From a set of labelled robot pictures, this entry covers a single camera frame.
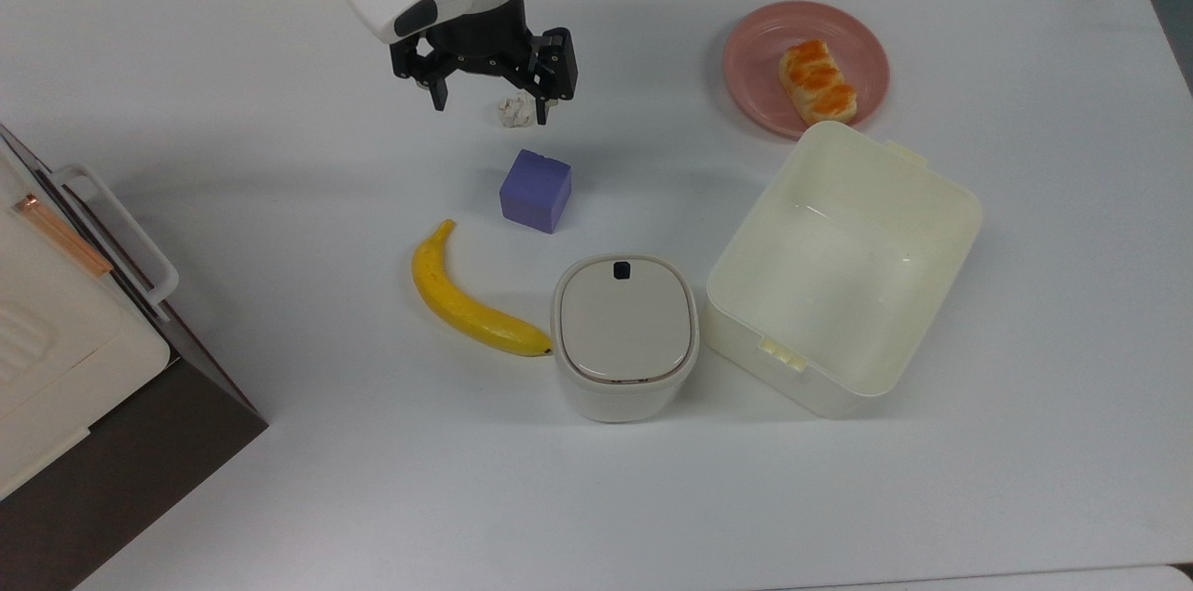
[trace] purple cube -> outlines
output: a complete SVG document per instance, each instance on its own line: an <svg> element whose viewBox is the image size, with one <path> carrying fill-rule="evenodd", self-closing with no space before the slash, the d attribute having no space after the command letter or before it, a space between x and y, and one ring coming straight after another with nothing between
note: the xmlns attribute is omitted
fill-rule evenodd
<svg viewBox="0 0 1193 591"><path fill-rule="evenodd" d="M551 234L571 196L571 167L523 149L500 195L502 216Z"/></svg>

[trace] bread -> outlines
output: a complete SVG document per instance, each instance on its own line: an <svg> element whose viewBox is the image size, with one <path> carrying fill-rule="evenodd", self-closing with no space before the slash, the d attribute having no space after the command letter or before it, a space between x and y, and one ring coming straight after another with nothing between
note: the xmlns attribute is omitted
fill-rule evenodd
<svg viewBox="0 0 1193 591"><path fill-rule="evenodd" d="M858 115L858 91L845 82L822 39L789 48L779 60L779 82L809 125L821 121L848 123Z"/></svg>

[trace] container lid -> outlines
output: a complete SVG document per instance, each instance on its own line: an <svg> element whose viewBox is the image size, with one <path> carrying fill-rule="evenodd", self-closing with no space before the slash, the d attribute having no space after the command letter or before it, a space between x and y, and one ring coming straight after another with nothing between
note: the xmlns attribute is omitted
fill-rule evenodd
<svg viewBox="0 0 1193 591"><path fill-rule="evenodd" d="M605 383L659 381L692 353L696 309L679 272L662 260L601 257L563 282L562 357Z"/></svg>

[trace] pink plate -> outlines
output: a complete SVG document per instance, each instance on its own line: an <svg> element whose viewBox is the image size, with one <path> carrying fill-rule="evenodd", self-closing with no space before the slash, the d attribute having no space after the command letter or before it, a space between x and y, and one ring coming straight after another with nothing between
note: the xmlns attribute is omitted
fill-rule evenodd
<svg viewBox="0 0 1193 591"><path fill-rule="evenodd" d="M792 45L823 39L845 81L858 90L858 116L866 122L886 97L891 68L882 43L852 14L815 1L780 1L747 14L725 43L725 84L755 123L798 140L808 124L779 84L779 59Z"/></svg>

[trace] crumpled paper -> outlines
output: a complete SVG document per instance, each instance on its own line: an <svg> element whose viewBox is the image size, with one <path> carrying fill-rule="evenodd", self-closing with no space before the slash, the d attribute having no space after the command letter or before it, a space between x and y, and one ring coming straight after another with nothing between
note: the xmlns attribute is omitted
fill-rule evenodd
<svg viewBox="0 0 1193 591"><path fill-rule="evenodd" d="M526 91L497 103L497 118L505 128L525 128L534 122L534 98Z"/></svg>

